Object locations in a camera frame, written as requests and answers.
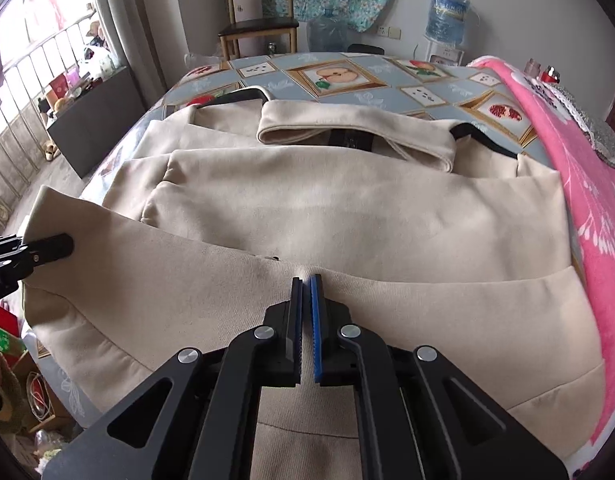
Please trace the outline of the fruit pattern tablecloth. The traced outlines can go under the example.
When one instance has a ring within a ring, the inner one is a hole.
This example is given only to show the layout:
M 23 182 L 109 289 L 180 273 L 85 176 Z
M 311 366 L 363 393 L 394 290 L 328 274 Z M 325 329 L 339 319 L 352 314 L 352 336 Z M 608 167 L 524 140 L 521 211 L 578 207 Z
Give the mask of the fruit pattern tablecloth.
M 214 350 L 317 272 L 393 344 L 434 344 L 515 416 L 554 414 L 539 323 L 569 275 L 557 172 L 455 139 L 418 79 L 336 60 L 258 99 L 152 120 L 101 204 L 44 188 L 25 236 L 72 236 L 25 283 L 53 359 L 108 411 L 177 348 Z

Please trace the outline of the beige zip jacket black trim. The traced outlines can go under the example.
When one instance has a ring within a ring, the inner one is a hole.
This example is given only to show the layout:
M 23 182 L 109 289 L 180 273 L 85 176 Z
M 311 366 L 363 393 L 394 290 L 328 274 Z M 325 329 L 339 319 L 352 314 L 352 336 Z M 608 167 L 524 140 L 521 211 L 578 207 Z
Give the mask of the beige zip jacket black trim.
M 260 88 L 155 120 L 27 323 L 102 419 L 67 479 L 568 479 L 606 393 L 557 170 L 460 120 Z

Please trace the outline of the red gift box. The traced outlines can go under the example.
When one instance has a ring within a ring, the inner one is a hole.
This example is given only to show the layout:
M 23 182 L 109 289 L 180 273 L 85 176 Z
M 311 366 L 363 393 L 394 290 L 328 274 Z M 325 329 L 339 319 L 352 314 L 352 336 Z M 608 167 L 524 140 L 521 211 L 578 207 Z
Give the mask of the red gift box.
M 0 306 L 0 353 L 9 365 L 16 364 L 25 352 L 18 318 Z

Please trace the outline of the grey curtain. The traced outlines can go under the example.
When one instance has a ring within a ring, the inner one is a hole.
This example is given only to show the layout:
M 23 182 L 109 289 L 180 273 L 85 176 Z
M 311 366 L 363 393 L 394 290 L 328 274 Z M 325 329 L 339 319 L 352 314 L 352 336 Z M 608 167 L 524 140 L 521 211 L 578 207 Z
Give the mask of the grey curtain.
M 166 90 L 144 0 L 94 0 L 106 42 L 134 74 L 142 99 L 153 105 Z

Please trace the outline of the dark low cabinet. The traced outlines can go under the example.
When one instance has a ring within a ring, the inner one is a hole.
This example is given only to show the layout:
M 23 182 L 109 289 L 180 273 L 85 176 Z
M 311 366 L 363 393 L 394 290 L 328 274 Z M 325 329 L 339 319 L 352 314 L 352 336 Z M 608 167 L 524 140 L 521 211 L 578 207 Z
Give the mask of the dark low cabinet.
M 95 170 L 146 107 L 128 67 L 78 98 L 48 125 L 48 133 L 80 177 Z

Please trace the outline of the metal window railing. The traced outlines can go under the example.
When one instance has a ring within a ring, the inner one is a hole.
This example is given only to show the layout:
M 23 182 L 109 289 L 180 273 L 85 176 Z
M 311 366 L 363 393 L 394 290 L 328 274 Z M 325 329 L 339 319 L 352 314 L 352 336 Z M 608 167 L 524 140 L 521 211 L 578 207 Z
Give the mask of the metal window railing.
M 0 234 L 46 161 L 48 131 L 38 101 L 50 81 L 80 67 L 94 11 L 57 30 L 4 64 L 0 88 Z

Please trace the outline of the grey patterned cloth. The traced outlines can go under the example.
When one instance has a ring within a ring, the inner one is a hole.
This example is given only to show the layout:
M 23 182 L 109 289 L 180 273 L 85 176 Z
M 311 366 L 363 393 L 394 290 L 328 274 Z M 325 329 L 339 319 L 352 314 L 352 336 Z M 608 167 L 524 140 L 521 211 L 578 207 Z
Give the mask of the grey patterned cloth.
M 588 115 L 574 99 L 574 96 L 562 84 L 551 84 L 547 82 L 545 87 L 579 125 L 597 156 L 607 166 L 615 170 L 614 130 L 607 122 L 602 122 L 600 119 Z

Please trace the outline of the pink floral blanket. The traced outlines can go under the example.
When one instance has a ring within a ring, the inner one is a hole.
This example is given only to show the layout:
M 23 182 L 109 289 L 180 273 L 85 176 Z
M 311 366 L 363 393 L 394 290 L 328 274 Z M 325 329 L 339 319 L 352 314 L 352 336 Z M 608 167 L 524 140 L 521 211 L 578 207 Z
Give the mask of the pink floral blanket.
M 615 437 L 615 168 L 596 151 L 595 130 L 568 91 L 495 56 L 481 56 L 469 65 L 490 68 L 505 82 L 561 174 L 606 370 L 606 400 L 597 428 L 591 440 L 565 460 L 570 474 L 581 478 L 600 464 L 601 451 Z

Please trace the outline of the white water dispenser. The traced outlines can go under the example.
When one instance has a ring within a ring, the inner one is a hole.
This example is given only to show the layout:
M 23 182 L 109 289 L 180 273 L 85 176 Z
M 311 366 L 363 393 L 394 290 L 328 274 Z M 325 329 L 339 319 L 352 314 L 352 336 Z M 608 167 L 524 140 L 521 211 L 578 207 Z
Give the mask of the white water dispenser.
M 433 64 L 442 64 L 447 66 L 460 66 L 463 62 L 464 51 L 450 46 L 429 40 L 426 50 L 425 61 Z

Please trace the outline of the blue water jug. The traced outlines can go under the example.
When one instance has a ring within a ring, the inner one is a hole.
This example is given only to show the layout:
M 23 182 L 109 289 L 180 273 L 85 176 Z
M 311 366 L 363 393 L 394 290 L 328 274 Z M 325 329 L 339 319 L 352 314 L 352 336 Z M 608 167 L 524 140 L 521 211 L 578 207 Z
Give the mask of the blue water jug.
M 463 43 L 470 0 L 431 0 L 425 36 L 454 48 Z

